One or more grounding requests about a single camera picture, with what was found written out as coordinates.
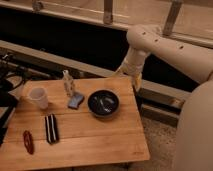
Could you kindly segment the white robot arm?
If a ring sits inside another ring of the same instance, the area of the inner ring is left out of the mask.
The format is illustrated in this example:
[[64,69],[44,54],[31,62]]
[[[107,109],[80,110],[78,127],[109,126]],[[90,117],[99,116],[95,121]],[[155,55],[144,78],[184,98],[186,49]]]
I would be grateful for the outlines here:
[[129,49],[117,72],[135,87],[151,54],[199,84],[181,110],[172,171],[213,171],[213,50],[165,38],[156,25],[134,25],[126,38]]

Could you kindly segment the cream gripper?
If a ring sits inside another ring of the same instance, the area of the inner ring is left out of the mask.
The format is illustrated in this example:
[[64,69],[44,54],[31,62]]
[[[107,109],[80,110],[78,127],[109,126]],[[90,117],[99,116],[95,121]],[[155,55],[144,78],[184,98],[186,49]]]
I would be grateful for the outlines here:
[[128,75],[131,77],[131,82],[136,91],[141,87],[142,83],[142,66],[134,65],[127,61],[123,61],[122,64],[115,71],[115,75]]

